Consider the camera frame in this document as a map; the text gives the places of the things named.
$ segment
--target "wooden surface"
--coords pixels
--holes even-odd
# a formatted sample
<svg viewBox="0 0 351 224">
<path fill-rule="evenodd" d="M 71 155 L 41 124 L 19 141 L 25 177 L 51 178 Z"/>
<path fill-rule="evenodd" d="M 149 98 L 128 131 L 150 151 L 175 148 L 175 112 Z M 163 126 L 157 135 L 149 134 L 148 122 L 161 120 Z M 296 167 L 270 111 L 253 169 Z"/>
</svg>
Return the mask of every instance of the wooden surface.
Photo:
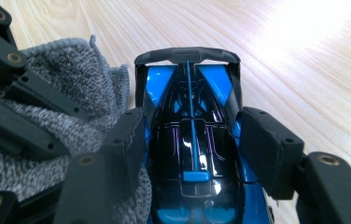
<svg viewBox="0 0 351 224">
<path fill-rule="evenodd" d="M 170 47 L 227 49 L 241 60 L 244 105 L 272 114 L 305 142 L 351 165 L 351 0 L 0 0 L 20 49 L 97 35 L 112 66 Z M 131 82 L 131 96 L 135 85 Z M 296 223 L 294 202 L 271 202 Z"/>
</svg>

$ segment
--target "black and blue car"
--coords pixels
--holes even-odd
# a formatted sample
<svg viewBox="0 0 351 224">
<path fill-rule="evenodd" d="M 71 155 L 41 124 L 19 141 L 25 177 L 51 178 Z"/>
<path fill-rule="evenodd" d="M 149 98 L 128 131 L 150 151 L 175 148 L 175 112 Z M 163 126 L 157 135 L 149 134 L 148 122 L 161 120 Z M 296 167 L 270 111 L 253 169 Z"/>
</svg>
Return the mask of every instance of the black and blue car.
<svg viewBox="0 0 351 224">
<path fill-rule="evenodd" d="M 154 65 L 161 61 L 172 64 Z M 136 106 L 147 119 L 148 222 L 271 223 L 262 187 L 238 148 L 238 56 L 223 49 L 160 49 L 134 63 Z"/>
</svg>

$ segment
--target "car body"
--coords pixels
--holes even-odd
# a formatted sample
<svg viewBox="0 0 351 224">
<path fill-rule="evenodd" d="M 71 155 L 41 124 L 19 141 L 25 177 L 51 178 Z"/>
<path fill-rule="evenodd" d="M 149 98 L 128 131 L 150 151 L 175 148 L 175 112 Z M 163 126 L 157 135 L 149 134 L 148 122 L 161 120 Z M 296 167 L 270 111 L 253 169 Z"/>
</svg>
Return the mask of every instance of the car body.
<svg viewBox="0 0 351 224">
<path fill-rule="evenodd" d="M 207 64 L 204 60 L 222 63 Z M 172 64 L 152 63 L 170 61 Z M 153 223 L 270 223 L 243 155 L 240 59 L 223 49 L 160 49 L 135 60 L 145 109 Z"/>
</svg>

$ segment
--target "wooden table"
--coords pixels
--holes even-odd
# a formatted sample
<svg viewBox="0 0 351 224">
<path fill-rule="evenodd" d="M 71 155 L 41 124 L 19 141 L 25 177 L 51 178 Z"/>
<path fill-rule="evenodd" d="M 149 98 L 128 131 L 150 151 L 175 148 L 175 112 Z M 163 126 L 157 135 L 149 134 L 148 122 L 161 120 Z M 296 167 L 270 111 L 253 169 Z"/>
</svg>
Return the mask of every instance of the wooden table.
<svg viewBox="0 0 351 224">
<path fill-rule="evenodd" d="M 227 49 L 242 59 L 244 105 L 272 114 L 305 142 L 351 165 L 351 0 L 0 0 L 20 49 L 66 37 L 97 44 L 112 66 L 170 47 Z M 296 223 L 294 201 L 274 207 Z"/>
</svg>

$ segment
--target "blue toy car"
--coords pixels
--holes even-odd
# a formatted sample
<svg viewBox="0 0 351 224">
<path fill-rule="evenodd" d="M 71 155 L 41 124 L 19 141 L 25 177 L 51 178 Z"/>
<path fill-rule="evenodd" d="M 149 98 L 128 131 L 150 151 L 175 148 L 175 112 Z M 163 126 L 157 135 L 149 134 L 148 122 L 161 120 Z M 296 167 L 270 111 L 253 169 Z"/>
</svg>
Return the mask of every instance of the blue toy car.
<svg viewBox="0 0 351 224">
<path fill-rule="evenodd" d="M 152 65 L 161 61 L 172 64 Z M 148 222 L 273 222 L 262 187 L 238 149 L 239 57 L 223 49 L 175 48 L 147 52 L 134 63 L 152 183 Z"/>
</svg>

